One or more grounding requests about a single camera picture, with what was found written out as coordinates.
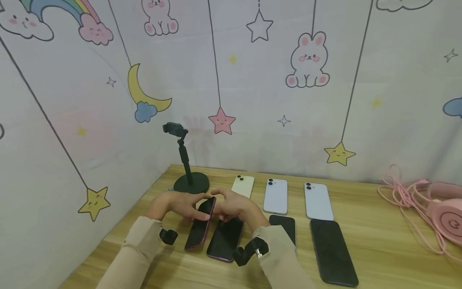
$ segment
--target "smartphone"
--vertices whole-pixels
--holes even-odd
[[[325,184],[305,183],[306,216],[310,219],[334,220],[329,192]]]
[[[358,276],[339,224],[312,219],[310,227],[321,279],[328,284],[358,286]]]
[[[254,187],[254,181],[254,177],[238,175],[234,179],[231,191],[250,198],[250,195],[252,194],[252,188]]]
[[[295,227],[295,220],[291,217],[284,217],[278,215],[269,216],[269,223],[272,226],[281,225],[286,231],[289,238],[292,240],[292,243],[297,249],[297,228]]]
[[[269,178],[266,181],[263,210],[268,213],[287,214],[287,181]]]
[[[243,226],[244,222],[237,217],[228,222],[218,222],[207,248],[207,256],[229,263],[232,262],[234,260],[232,254],[239,246]]]
[[[215,197],[211,197],[210,199],[203,202],[197,210],[211,215],[216,200],[217,199]],[[210,224],[210,220],[211,218],[207,221],[193,221],[191,231],[189,232],[188,240],[186,241],[186,245],[184,246],[185,250],[193,249],[196,246],[204,243],[207,237],[208,225]]]

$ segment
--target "person's left hand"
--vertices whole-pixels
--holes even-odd
[[[196,210],[196,204],[202,199],[210,199],[212,196],[205,193],[193,195],[178,191],[165,191],[155,197],[149,205],[146,217],[162,221],[165,215],[173,211],[184,218],[186,224],[194,219],[207,221],[210,215]]]

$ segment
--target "headphone ear cup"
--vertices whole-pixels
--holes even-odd
[[[451,199],[435,204],[432,221],[444,237],[462,246],[462,199]]]

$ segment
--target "yellow star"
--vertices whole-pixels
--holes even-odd
[[[77,131],[77,135],[85,136],[85,134],[86,134],[86,129],[83,129],[81,126],[79,126],[79,130]]]
[[[371,101],[371,105],[376,108],[378,106],[380,106],[382,104],[382,102],[378,99],[378,96],[373,100]]]
[[[108,200],[106,200],[107,192],[108,187],[103,188],[99,192],[87,189],[87,202],[80,208],[79,213],[90,213],[91,220],[96,221],[99,211],[111,206]]]
[[[347,159],[356,154],[354,152],[345,150],[342,142],[339,142],[339,144],[334,148],[325,148],[324,150],[329,154],[329,159],[327,160],[328,164],[338,162],[344,166],[347,166]]]
[[[236,63],[236,60],[237,58],[234,56],[234,53],[231,54],[231,57],[228,59],[228,61],[231,62],[232,64]]]

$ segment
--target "white iphone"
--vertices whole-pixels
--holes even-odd
[[[306,216],[310,219],[333,221],[329,192],[325,184],[305,183]]]
[[[252,188],[254,187],[254,181],[254,177],[238,175],[234,179],[231,191],[250,198],[250,195],[252,194]]]
[[[263,210],[268,213],[287,214],[287,181],[269,178],[266,182]]]

